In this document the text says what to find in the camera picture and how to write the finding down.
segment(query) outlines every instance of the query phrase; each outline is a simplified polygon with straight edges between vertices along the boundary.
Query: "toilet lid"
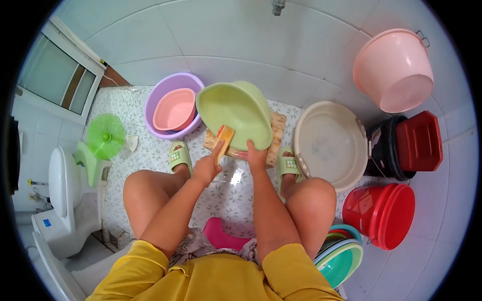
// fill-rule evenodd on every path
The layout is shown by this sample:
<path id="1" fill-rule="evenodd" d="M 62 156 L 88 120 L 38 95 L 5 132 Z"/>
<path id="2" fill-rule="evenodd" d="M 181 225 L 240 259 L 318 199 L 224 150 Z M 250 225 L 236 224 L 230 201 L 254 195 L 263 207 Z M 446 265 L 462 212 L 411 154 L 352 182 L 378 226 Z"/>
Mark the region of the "toilet lid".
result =
<path id="1" fill-rule="evenodd" d="M 49 163 L 49 195 L 55 212 L 60 217 L 67 215 L 66 207 L 66 173 L 64 152 L 57 147 L 50 156 Z"/>

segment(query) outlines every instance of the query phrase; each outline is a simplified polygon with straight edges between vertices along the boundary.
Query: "yellow shirt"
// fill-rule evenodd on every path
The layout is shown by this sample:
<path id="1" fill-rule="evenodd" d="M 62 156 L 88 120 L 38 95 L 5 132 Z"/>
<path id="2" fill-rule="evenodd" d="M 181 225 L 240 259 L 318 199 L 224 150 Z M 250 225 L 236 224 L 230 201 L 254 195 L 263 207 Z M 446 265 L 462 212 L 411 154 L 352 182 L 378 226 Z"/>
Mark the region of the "yellow shirt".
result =
<path id="1" fill-rule="evenodd" d="M 168 268 L 164 253 L 138 240 L 119 258 L 94 300 L 343 301 L 300 244 L 268 254 L 263 267 L 232 254 L 211 254 Z"/>

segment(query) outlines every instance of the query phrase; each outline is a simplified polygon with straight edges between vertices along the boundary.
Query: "white tiled wall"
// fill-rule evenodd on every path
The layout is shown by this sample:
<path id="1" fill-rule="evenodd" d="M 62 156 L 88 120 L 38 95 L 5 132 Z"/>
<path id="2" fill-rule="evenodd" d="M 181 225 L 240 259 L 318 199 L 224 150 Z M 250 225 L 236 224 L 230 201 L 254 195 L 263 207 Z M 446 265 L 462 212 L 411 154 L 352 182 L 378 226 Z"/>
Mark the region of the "white tiled wall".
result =
<path id="1" fill-rule="evenodd" d="M 271 14 L 270 3 L 65 0 L 56 14 L 132 84 L 154 85 L 175 72 L 192 72 L 206 85 L 247 80 L 268 99 L 298 107 L 335 100 L 365 124 L 388 116 L 354 86 L 356 54 L 384 30 L 421 30 L 430 42 L 435 86 L 429 99 L 404 114 L 437 116 L 444 161 L 410 182 L 416 209 L 407 239 L 391 252 L 364 245 L 362 266 L 345 289 L 353 300 L 426 300 L 459 248 L 477 181 L 472 98 L 449 38 L 420 0 L 291 0 L 280 17 Z M 40 125 L 39 137 L 54 132 L 46 129 L 56 122 L 24 120 L 31 136 Z M 61 129 L 53 138 L 63 137 Z"/>
<path id="2" fill-rule="evenodd" d="M 34 211 L 35 208 L 42 208 L 43 204 L 28 199 L 33 187 L 27 184 L 27 180 L 48 182 L 52 151 L 60 146 L 74 154 L 84 127 L 51 115 L 18 98 L 13 102 L 12 116 L 18 121 L 18 129 L 23 133 L 19 190 L 13 195 L 13 206 L 15 211 Z M 41 195 L 49 195 L 48 186 L 36 187 Z"/>

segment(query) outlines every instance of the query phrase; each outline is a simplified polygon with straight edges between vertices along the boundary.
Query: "shorts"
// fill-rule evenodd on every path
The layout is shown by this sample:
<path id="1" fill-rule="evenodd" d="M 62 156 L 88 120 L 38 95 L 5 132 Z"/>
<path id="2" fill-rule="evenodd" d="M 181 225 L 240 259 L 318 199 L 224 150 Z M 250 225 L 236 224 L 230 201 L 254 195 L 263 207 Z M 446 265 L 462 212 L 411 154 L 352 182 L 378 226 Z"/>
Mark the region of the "shorts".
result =
<path id="1" fill-rule="evenodd" d="M 206 236 L 202 233 L 200 228 L 191 228 L 192 234 L 184 236 L 183 240 L 174 252 L 171 261 L 169 261 L 169 267 L 176 264 L 183 264 L 186 260 L 198 258 L 204 255 L 228 253 L 238 255 L 248 261 L 259 264 L 258 252 L 257 252 L 257 240 L 251 238 L 240 251 L 235 249 L 216 249 Z"/>

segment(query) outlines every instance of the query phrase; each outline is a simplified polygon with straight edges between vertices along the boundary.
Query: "faucet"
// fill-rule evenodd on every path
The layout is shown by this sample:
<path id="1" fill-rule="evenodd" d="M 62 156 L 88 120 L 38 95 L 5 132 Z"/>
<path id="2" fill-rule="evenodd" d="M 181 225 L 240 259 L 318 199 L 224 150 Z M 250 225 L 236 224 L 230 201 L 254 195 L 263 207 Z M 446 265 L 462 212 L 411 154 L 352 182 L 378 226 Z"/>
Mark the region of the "faucet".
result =
<path id="1" fill-rule="evenodd" d="M 280 16 L 286 0 L 273 0 L 273 15 Z"/>

